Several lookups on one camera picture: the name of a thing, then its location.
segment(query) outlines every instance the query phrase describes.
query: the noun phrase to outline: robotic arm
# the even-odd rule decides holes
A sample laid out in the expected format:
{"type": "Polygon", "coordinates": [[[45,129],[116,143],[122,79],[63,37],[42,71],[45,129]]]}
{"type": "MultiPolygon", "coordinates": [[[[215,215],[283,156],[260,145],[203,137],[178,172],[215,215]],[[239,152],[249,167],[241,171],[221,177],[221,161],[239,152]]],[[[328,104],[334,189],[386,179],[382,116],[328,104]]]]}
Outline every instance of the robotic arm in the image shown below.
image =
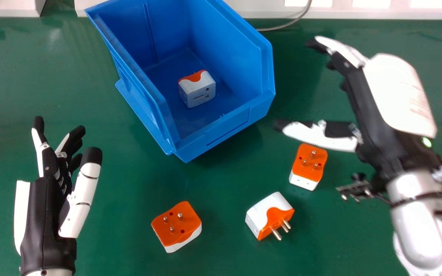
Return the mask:
{"type": "Polygon", "coordinates": [[[432,149],[437,127],[414,68],[396,56],[366,58],[353,47],[316,36],[308,46],[330,56],[344,76],[359,129],[348,122],[287,122],[275,128],[317,146],[356,152],[375,169],[338,187],[342,198],[376,197],[391,207],[398,259],[411,276],[442,276],[442,160],[432,149]]]}
{"type": "Polygon", "coordinates": [[[82,146],[83,126],[68,133],[56,151],[44,136],[42,117],[35,117],[31,133],[39,178],[17,181],[14,239],[20,275],[70,276],[76,270],[76,238],[91,208],[102,151],[91,147],[73,158],[82,146]],[[73,186],[71,176],[79,164],[73,186]]]}

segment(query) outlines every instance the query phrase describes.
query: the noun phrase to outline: blue plastic bin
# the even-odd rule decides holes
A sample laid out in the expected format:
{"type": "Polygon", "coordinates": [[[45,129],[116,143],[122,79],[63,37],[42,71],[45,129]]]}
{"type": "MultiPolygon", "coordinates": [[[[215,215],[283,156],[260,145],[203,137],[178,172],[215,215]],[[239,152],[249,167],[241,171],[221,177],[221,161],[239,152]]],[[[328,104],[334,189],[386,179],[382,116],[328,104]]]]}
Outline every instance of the blue plastic bin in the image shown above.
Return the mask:
{"type": "Polygon", "coordinates": [[[166,154],[188,162],[267,114],[272,46],[222,0],[111,0],[86,14],[112,53],[115,87],[166,154]],[[187,108],[178,80],[202,69],[216,96],[187,108]]]}

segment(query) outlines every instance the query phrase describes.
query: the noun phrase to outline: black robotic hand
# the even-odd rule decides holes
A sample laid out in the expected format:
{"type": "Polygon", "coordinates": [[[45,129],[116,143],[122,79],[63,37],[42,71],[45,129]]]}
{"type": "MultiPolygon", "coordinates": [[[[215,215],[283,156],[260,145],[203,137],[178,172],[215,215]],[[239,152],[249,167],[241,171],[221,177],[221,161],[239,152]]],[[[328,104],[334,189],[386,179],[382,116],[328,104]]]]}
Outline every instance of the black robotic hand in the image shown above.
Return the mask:
{"type": "Polygon", "coordinates": [[[21,255],[20,274],[71,275],[76,270],[75,238],[91,207],[102,151],[91,147],[84,155],[73,157],[82,146],[83,126],[70,131],[56,151],[44,136],[42,117],[35,117],[31,133],[39,178],[32,183],[17,182],[14,238],[21,255]],[[79,164],[73,187],[71,177],[79,164]]]}

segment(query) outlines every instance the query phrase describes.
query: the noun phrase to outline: gray cable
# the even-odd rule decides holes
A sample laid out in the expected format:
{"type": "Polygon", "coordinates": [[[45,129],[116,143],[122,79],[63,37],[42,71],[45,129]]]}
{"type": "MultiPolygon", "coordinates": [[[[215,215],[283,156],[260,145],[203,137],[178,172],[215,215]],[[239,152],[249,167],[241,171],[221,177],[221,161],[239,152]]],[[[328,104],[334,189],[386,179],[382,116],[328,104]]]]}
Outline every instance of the gray cable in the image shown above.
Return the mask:
{"type": "Polygon", "coordinates": [[[308,0],[308,3],[307,3],[307,5],[306,5],[306,7],[305,7],[305,10],[302,12],[302,14],[301,14],[300,16],[298,16],[297,18],[295,18],[293,21],[290,21],[289,23],[282,24],[282,25],[279,25],[279,26],[271,27],[271,28],[258,28],[257,30],[258,30],[258,31],[280,30],[280,29],[282,29],[282,28],[286,28],[287,26],[291,26],[291,25],[293,25],[293,24],[296,23],[297,21],[300,21],[300,19],[303,18],[303,16],[305,16],[305,15],[308,13],[308,11],[310,10],[310,7],[311,7],[311,5],[312,5],[312,1],[313,1],[313,0],[308,0]]]}

